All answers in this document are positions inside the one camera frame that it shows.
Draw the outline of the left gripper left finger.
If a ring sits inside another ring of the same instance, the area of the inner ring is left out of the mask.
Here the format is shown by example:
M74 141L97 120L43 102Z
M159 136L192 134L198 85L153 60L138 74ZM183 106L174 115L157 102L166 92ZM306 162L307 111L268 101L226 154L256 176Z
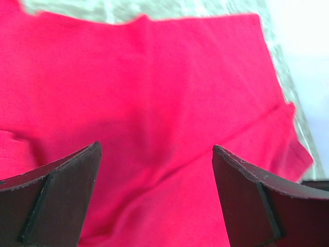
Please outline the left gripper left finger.
M1 180L1 246L78 246L101 156L94 142Z

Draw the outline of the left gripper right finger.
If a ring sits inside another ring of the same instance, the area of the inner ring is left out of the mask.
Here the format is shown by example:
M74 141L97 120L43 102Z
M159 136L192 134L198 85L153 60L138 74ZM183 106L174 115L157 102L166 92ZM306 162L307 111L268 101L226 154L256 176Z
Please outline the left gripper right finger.
M328 181L294 183L213 147L231 246L328 246Z

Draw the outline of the pink red t-shirt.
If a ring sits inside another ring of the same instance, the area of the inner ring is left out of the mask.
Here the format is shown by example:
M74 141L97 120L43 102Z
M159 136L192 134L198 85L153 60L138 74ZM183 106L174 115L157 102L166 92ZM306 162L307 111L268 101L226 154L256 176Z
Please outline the pink red t-shirt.
M109 25L1 1L1 178L99 141L80 246L228 246L212 147L296 182L294 115L256 14Z

